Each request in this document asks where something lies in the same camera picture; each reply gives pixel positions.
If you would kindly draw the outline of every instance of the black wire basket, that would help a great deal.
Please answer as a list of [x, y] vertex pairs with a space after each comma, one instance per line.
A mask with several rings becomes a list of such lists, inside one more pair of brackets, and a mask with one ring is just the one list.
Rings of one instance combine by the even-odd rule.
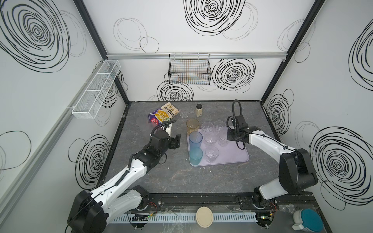
[[170, 84], [182, 82], [185, 84], [209, 85], [211, 67], [209, 54], [170, 54], [168, 79]]

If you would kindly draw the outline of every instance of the robotic arm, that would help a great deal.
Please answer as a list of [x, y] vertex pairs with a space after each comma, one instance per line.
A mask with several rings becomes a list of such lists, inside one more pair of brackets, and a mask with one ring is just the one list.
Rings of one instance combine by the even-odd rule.
[[[83, 190], [75, 197], [67, 221], [74, 232], [101, 233], [108, 223], [123, 213], [135, 208], [145, 209], [149, 193], [144, 188], [136, 186], [127, 193], [125, 191], [154, 168], [168, 149], [180, 147], [181, 135], [171, 138], [165, 131], [174, 122], [176, 120], [156, 126], [149, 143], [132, 154], [128, 166], [116, 176], [90, 193]], [[160, 127], [163, 130], [154, 133]]]
[[[239, 104], [240, 115], [236, 116], [235, 103]], [[256, 126], [249, 127], [242, 115], [241, 103], [234, 100], [232, 104], [233, 116], [227, 118], [227, 139], [252, 144], [269, 154], [279, 163], [278, 178], [254, 189], [253, 204], [258, 209], [268, 206], [272, 198], [290, 193], [296, 194], [300, 190], [317, 184], [317, 176], [310, 154], [305, 149], [294, 149], [271, 138]], [[228, 126], [229, 119], [233, 129]]]

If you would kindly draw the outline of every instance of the beige round lid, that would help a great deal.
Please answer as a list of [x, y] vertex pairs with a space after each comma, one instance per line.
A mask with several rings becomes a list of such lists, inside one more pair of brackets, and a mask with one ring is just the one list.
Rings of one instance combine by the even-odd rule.
[[197, 224], [200, 227], [209, 227], [211, 226], [213, 221], [213, 215], [211, 210], [205, 206], [197, 210], [195, 218], [197, 219]]

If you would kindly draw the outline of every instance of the teal lid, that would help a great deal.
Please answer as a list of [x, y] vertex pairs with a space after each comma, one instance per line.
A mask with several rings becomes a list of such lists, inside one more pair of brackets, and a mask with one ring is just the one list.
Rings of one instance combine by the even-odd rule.
[[313, 232], [320, 232], [324, 229], [320, 216], [311, 209], [302, 210], [301, 218], [303, 221], [302, 225]]

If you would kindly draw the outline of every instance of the food package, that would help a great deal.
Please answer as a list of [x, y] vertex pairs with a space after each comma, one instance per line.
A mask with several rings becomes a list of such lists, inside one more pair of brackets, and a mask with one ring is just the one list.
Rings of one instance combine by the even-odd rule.
[[179, 113], [179, 110], [175, 108], [170, 102], [163, 105], [161, 108], [155, 110], [148, 115], [149, 123], [153, 122], [157, 125], [162, 124], [164, 120], [171, 120], [174, 116]]

